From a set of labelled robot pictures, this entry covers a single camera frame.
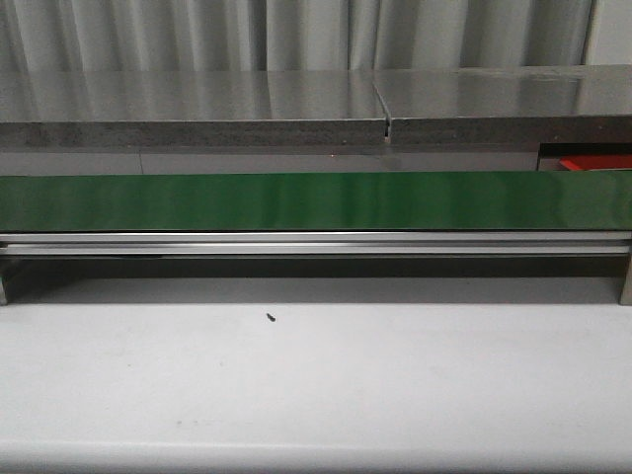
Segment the grey left back bench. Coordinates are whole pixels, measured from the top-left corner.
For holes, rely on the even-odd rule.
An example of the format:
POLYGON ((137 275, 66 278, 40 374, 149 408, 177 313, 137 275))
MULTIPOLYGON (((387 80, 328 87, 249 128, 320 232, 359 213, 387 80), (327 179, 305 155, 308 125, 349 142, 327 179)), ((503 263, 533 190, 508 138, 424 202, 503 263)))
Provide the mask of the grey left back bench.
POLYGON ((4 72, 9 148, 365 146, 387 117, 367 73, 4 72))

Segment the red plastic bin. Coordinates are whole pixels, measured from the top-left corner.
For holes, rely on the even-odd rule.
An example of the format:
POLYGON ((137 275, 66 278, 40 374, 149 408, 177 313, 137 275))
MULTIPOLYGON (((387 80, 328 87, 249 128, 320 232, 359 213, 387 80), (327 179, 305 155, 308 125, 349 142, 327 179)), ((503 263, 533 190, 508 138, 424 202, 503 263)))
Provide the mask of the red plastic bin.
POLYGON ((631 154, 569 155, 559 164, 568 171, 630 171, 631 154))

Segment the left conveyor support leg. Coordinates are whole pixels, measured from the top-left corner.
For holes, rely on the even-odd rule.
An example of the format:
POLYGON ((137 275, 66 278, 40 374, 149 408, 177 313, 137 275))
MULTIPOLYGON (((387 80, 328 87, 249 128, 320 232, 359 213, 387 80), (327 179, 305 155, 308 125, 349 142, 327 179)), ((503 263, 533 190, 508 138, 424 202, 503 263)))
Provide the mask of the left conveyor support leg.
POLYGON ((9 303, 11 280, 18 274, 21 263, 17 260, 2 259, 0 264, 0 303, 6 306, 9 303))

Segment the grey pleated curtain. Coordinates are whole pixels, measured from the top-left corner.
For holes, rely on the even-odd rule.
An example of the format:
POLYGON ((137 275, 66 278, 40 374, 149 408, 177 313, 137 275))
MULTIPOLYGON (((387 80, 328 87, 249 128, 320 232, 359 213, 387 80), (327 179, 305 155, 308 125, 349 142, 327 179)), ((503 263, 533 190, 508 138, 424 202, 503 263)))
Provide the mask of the grey pleated curtain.
POLYGON ((1 67, 379 70, 575 65, 591 1, 5 1, 1 67))

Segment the grey right back bench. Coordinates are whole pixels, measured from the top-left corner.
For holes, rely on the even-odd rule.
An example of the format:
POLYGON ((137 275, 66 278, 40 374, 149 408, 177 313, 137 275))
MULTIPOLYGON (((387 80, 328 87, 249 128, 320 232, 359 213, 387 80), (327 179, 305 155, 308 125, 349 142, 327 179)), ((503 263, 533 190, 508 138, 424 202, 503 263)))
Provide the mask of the grey right back bench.
POLYGON ((394 145, 628 143, 628 65, 379 71, 394 145))

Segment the grey bench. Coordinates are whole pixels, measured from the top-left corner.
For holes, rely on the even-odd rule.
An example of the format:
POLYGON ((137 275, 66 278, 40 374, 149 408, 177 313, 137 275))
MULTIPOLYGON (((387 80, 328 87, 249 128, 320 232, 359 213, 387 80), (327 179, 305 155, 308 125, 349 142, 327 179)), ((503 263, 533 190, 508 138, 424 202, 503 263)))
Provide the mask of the grey bench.
POLYGON ((394 145, 628 143, 628 65, 379 71, 394 145))
POLYGON ((365 146, 387 117, 367 73, 4 72, 9 148, 365 146))

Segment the green conveyor belt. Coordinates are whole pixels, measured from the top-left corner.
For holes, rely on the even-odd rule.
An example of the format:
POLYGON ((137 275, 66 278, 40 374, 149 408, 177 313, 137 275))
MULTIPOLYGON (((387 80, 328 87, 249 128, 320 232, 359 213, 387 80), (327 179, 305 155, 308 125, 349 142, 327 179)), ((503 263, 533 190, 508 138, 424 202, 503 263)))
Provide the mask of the green conveyor belt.
POLYGON ((631 175, 386 172, 5 177, 5 232, 623 231, 631 175))

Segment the right conveyor support leg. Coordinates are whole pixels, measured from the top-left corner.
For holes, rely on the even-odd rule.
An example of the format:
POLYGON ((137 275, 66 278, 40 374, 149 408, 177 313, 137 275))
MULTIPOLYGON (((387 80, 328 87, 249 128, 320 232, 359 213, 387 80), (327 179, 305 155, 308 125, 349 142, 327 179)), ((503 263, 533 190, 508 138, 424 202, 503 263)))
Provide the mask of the right conveyor support leg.
POLYGON ((631 305, 631 240, 626 242, 624 252, 616 258, 617 275, 621 278, 617 302, 621 306, 631 305))

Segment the conveyor support leg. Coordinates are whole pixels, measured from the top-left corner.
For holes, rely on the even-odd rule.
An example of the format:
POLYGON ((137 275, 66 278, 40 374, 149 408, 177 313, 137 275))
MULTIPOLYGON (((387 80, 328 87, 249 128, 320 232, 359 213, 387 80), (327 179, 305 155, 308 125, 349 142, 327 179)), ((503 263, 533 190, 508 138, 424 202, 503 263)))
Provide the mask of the conveyor support leg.
POLYGON ((0 303, 6 306, 9 303, 11 280, 18 274, 21 263, 17 260, 2 259, 0 264, 0 303))
POLYGON ((617 275, 621 278, 617 302, 621 306, 631 305, 631 240, 626 242, 624 252, 616 258, 617 275))

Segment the aluminium conveyor frame rail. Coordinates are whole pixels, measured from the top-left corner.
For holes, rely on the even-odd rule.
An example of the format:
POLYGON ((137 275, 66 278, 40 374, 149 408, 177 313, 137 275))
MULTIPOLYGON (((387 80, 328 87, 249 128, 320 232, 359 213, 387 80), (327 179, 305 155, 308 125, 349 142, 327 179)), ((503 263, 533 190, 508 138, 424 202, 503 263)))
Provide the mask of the aluminium conveyor frame rail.
POLYGON ((628 231, 57 232, 1 236, 10 258, 624 255, 628 231))

